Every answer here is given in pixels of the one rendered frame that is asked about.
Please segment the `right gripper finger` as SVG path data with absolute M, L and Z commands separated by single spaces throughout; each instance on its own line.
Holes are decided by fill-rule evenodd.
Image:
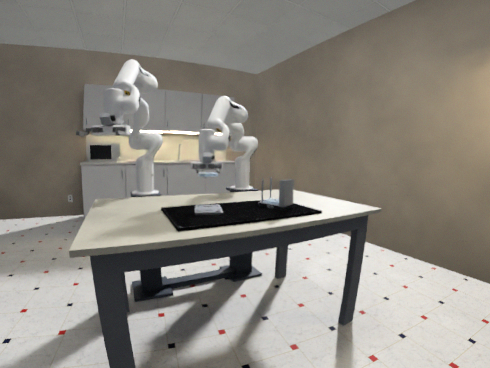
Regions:
M 89 132 L 99 133 L 99 127 L 86 128 L 86 132 L 76 131 L 76 135 L 84 137 L 85 135 L 89 135 Z
M 115 135 L 120 136 L 122 134 L 126 135 L 127 133 L 127 128 L 126 127 L 116 127 Z M 119 131 L 120 130 L 120 131 Z

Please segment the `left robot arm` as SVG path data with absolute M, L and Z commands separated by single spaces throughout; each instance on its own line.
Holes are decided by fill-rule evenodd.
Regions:
M 228 145 L 233 151 L 245 151 L 244 155 L 235 160 L 235 186 L 230 187 L 234 190 L 253 189 L 249 186 L 250 158 L 258 148 L 258 141 L 254 137 L 243 137 L 241 123 L 247 119 L 248 112 L 244 107 L 232 102 L 227 96 L 221 96 L 207 121 L 208 129 L 199 130 L 199 159 L 202 160 L 203 154 L 203 163 L 211 163 L 215 160 L 215 151 L 226 150 Z M 233 135 L 231 140 L 230 131 Z M 215 136 L 215 132 L 221 135 Z

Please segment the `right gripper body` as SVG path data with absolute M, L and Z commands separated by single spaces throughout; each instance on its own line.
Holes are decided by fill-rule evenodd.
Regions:
M 128 125 L 103 125 L 103 126 L 92 126 L 99 127 L 99 133 L 92 133 L 92 135 L 102 136 L 102 135 L 115 135 L 116 127 L 127 127 L 127 134 L 130 135 L 130 126 Z M 103 128 L 103 129 L 102 129 Z

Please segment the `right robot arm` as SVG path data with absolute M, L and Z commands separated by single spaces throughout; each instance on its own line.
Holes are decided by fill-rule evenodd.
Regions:
M 161 148 L 163 139 L 159 133 L 140 131 L 148 123 L 149 108 L 139 94 L 152 93 L 157 87 L 157 80 L 152 74 L 143 70 L 137 61 L 128 60 L 120 70 L 113 88 L 104 91 L 104 113 L 99 117 L 101 124 L 122 125 L 123 114 L 133 113 L 134 125 L 129 137 L 129 146 L 135 150 L 148 150 L 136 159 L 137 191 L 133 191 L 133 195 L 159 193 L 154 190 L 153 159 Z

